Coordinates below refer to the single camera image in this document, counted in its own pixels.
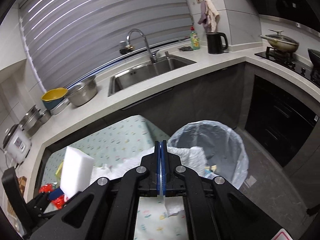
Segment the red plastic wrapper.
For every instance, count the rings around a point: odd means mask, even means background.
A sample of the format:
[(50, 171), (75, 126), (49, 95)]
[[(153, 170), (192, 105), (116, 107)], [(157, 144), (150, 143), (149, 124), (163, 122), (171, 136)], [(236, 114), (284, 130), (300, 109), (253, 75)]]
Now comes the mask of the red plastic wrapper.
[(48, 193), (48, 199), (57, 208), (62, 209), (65, 204), (65, 194), (57, 183), (49, 183), (40, 187), (39, 193)]

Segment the white sponge block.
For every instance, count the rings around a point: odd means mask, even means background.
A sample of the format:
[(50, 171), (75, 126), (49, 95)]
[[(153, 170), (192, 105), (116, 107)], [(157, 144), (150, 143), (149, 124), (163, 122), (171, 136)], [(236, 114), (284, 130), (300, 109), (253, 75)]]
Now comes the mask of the white sponge block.
[(71, 146), (66, 147), (60, 189), (68, 199), (90, 185), (94, 162), (94, 158), (81, 150)]

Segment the trash bin with plastic bag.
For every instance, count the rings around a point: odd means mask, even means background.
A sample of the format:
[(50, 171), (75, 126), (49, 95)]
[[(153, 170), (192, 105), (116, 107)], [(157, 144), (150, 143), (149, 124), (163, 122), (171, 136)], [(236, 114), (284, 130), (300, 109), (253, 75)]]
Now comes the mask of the trash bin with plastic bag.
[(206, 165), (239, 189), (248, 175), (249, 159), (241, 137), (230, 127), (212, 120), (191, 122), (177, 130), (167, 145), (175, 148), (201, 147)]

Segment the chrome kitchen faucet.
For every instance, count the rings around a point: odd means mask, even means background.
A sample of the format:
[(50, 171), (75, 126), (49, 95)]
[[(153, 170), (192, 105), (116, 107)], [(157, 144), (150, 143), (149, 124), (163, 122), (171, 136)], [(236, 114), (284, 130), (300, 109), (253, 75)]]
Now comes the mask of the chrome kitchen faucet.
[(131, 42), (131, 35), (133, 33), (138, 33), (140, 35), (140, 37), (143, 39), (144, 48), (146, 49), (146, 51), (147, 51), (147, 53), (149, 55), (151, 63), (157, 63), (157, 61), (158, 61), (157, 53), (159, 52), (159, 50), (152, 51), (150, 49), (150, 46), (149, 46), (149, 43), (148, 43), (148, 40), (147, 40), (145, 34), (141, 30), (136, 29), (136, 28), (135, 29), (131, 29), (127, 33), (126, 40), (120, 42), (120, 44), (119, 44), (119, 52), (120, 52), (120, 54), (121, 55), (126, 55), (126, 54), (131, 53), (131, 52), (133, 52), (135, 50), (135, 48), (133, 46), (133, 43)]

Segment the floral light green tablecloth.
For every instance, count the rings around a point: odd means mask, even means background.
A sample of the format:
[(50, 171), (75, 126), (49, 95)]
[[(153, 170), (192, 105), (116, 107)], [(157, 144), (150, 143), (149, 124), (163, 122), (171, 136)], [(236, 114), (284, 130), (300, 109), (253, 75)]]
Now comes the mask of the floral light green tablecloth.
[[(134, 115), (103, 128), (67, 146), (95, 159), (92, 180), (98, 174), (109, 178), (116, 167), (170, 137), (141, 115)], [(169, 216), (164, 198), (140, 198), (135, 239), (187, 239), (184, 212)]]

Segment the stainless steel sink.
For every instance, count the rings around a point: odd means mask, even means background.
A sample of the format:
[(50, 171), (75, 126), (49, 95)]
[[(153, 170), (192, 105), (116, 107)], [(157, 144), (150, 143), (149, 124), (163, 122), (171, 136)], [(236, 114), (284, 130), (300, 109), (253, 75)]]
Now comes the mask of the stainless steel sink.
[(165, 56), (159, 58), (156, 63), (147, 62), (140, 64), (111, 77), (108, 96), (137, 83), (195, 63), (196, 61), (168, 54), (166, 51)]

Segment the large steel mixing bowl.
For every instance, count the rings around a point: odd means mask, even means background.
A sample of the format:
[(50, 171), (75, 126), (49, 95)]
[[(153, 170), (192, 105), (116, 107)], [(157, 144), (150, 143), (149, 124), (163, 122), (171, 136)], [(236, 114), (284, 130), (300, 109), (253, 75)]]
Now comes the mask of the large steel mixing bowl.
[(95, 77), (95, 75), (92, 75), (74, 85), (68, 90), (65, 98), (75, 107), (80, 107), (89, 102), (98, 93)]

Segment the white rice cooker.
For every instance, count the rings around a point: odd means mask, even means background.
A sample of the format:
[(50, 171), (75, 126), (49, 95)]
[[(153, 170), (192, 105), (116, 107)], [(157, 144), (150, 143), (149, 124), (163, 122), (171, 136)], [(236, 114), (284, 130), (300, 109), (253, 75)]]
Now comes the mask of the white rice cooker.
[(3, 148), (5, 153), (10, 155), (17, 164), (21, 164), (31, 149), (31, 140), (18, 124), (14, 124), (5, 132)]

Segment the dark scrubber on counter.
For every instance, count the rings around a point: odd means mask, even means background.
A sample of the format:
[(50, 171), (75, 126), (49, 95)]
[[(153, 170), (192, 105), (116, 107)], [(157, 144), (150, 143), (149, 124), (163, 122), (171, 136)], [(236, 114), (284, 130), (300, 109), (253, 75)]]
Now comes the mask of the dark scrubber on counter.
[(194, 49), (191, 46), (183, 46), (178, 49), (179, 51), (193, 51)]

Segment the steel tray under bowl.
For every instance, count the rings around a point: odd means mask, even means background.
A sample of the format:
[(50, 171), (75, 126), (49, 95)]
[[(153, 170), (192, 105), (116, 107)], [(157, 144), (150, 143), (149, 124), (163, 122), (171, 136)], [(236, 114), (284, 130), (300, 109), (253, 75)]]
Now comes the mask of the steel tray under bowl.
[(69, 105), (69, 100), (64, 99), (56, 107), (54, 107), (50, 112), (51, 115), (58, 115)]

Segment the green dish soap bottle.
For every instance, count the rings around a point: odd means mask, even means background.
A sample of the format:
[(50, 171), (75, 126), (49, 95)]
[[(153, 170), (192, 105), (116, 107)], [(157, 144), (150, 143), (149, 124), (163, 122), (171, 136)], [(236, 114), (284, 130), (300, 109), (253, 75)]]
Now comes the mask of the green dish soap bottle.
[(193, 26), (191, 26), (190, 28), (190, 40), (191, 40), (191, 47), (193, 50), (200, 49), (200, 39)]

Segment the black electric kettle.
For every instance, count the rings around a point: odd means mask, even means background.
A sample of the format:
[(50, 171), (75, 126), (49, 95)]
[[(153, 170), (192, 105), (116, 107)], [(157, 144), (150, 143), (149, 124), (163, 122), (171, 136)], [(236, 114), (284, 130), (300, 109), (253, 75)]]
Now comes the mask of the black electric kettle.
[(207, 33), (206, 38), (209, 54), (222, 54), (228, 49), (228, 40), (225, 33)]

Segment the yellow teal plastic bowl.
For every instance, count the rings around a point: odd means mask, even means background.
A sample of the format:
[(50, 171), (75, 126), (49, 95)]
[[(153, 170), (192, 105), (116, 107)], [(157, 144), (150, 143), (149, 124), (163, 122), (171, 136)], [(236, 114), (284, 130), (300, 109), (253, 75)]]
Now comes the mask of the yellow teal plastic bowl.
[(41, 100), (48, 110), (52, 110), (55, 108), (60, 102), (65, 99), (65, 95), (67, 94), (67, 88), (55, 88), (47, 91), (41, 97)]

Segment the hanging purple beige cloths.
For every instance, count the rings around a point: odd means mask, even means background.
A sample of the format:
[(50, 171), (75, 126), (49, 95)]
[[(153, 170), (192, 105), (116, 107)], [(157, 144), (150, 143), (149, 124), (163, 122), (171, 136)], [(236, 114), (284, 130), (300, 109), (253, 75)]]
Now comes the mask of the hanging purple beige cloths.
[(200, 4), (201, 13), (198, 24), (204, 27), (206, 33), (217, 32), (217, 23), (220, 19), (220, 14), (211, 0), (203, 0)]

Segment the black gas stove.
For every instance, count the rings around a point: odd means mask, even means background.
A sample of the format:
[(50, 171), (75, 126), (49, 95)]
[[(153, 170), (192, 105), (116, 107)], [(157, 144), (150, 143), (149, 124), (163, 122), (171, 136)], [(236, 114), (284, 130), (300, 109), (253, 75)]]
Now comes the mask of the black gas stove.
[(295, 59), (294, 53), (287, 53), (272, 47), (267, 47), (265, 51), (256, 53), (255, 55), (290, 69), (319, 87), (319, 75), (315, 74), (312, 70), (313, 67)]

